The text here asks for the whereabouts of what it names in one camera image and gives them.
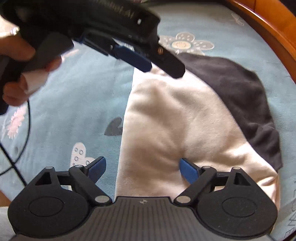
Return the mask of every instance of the ribbed gray surface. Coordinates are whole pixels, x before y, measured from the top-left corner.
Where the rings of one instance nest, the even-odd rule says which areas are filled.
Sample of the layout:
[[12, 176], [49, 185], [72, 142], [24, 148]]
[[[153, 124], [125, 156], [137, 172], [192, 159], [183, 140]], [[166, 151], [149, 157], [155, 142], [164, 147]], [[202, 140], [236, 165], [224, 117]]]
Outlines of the ribbed gray surface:
[[[19, 235], [12, 241], [38, 241]], [[70, 234], [47, 241], [226, 241], [205, 229], [189, 208], [176, 207], [168, 198], [119, 197], [98, 207]], [[254, 241], [271, 241], [264, 236]]]

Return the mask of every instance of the light blue fabric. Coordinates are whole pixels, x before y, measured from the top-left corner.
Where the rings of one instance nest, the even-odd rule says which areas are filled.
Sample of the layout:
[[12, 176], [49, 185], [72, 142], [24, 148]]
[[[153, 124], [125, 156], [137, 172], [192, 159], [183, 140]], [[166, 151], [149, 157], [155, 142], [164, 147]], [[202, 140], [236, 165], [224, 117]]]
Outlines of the light blue fabric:
[[[152, 9], [161, 16], [158, 32], [165, 36], [161, 41], [168, 39], [171, 49], [229, 58], [255, 71], [261, 79], [280, 134], [284, 162], [279, 172], [281, 210], [272, 232], [273, 238], [283, 240], [296, 225], [295, 84], [265, 41], [226, 7], [218, 4], [166, 4]], [[176, 37], [187, 43], [173, 43]], [[70, 167], [74, 144], [82, 142], [87, 157], [106, 157], [107, 170], [98, 184], [114, 197], [121, 129], [116, 124], [113, 128], [108, 125], [115, 118], [118, 118], [115, 122], [120, 123], [124, 116], [133, 68], [85, 46], [75, 47], [79, 51], [66, 57], [48, 84], [31, 98], [32, 133], [18, 167], [27, 181], [44, 166], [66, 170]], [[106, 129], [115, 136], [105, 136]], [[21, 149], [25, 134], [24, 121], [14, 140], [2, 138], [14, 157]], [[1, 168], [7, 165], [5, 161], [4, 158], [0, 160]], [[12, 199], [22, 186], [15, 174], [9, 172], [0, 177], [0, 189]]]

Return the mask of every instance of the white heart print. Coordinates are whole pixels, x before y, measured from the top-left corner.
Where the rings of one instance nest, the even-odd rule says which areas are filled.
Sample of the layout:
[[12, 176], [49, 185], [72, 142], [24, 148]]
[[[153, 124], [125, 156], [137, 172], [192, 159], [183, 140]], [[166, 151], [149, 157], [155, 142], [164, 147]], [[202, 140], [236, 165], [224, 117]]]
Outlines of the white heart print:
[[86, 156], [85, 145], [82, 142], [77, 142], [72, 149], [70, 166], [71, 167], [75, 165], [86, 166], [90, 164], [93, 160], [95, 160], [92, 157], [85, 157], [85, 156]]

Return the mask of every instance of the black handle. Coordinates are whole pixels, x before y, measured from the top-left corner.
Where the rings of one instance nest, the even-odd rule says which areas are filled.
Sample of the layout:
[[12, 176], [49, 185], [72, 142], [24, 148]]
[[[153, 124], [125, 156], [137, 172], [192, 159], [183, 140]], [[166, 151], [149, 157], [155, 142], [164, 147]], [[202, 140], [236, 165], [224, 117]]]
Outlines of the black handle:
[[68, 37], [35, 26], [24, 26], [19, 34], [35, 48], [36, 53], [28, 62], [2, 56], [0, 61], [0, 115], [5, 114], [8, 109], [8, 104], [2, 99], [3, 87], [7, 82], [17, 81], [23, 72], [44, 68], [50, 61], [74, 46]]

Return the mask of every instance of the copper screw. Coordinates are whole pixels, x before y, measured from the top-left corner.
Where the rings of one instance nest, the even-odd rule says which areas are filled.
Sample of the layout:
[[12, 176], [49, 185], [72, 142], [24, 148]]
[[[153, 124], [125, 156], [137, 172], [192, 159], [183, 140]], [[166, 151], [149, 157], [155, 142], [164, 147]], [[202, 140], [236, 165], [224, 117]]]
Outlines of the copper screw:
[[163, 54], [163, 48], [159, 47], [157, 49], [157, 52], [158, 52], [159, 55], [162, 55]]

